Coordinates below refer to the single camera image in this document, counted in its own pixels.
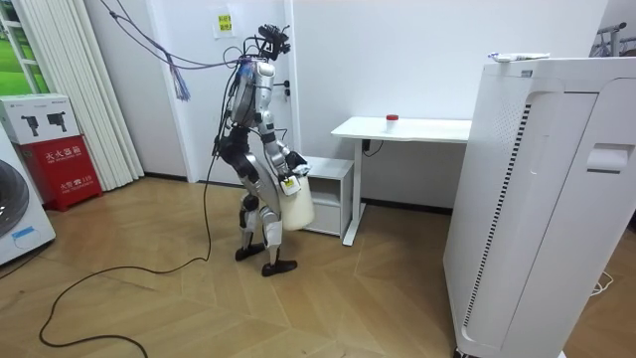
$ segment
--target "white air purifier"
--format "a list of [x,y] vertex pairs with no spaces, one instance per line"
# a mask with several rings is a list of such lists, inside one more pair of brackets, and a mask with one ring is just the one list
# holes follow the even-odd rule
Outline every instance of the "white air purifier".
[[55,236],[31,181],[0,126],[0,265]]
[[636,209],[636,59],[487,65],[444,268],[455,357],[557,358]]

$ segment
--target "white drawer cabinet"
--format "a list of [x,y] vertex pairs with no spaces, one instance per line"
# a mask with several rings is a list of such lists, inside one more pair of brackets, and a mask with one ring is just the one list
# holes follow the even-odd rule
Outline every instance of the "white drawer cabinet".
[[309,187],[314,221],[305,230],[344,238],[353,208],[353,160],[305,157],[312,168]]

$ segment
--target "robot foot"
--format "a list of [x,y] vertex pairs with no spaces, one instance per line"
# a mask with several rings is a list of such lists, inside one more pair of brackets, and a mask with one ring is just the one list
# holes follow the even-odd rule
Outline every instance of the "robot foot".
[[237,260],[237,262],[241,262],[263,251],[265,251],[265,244],[250,244],[247,249],[240,248],[237,250],[237,253],[235,254],[235,260]]
[[274,265],[265,264],[265,266],[262,267],[261,273],[263,277],[270,277],[278,273],[289,272],[291,270],[296,269],[297,267],[298,267],[298,263],[296,261],[277,260],[276,264]]

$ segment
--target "fire extinguisher box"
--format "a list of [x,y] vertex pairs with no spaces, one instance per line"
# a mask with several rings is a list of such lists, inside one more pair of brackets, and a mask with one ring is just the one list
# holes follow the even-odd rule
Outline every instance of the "fire extinguisher box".
[[81,135],[20,145],[45,208],[69,206],[101,196],[101,186]]

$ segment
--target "washing machine door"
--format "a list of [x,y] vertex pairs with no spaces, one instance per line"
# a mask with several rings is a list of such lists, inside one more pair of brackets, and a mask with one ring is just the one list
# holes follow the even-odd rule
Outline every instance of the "washing machine door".
[[0,160],[0,238],[7,234],[29,208],[26,180],[9,163]]

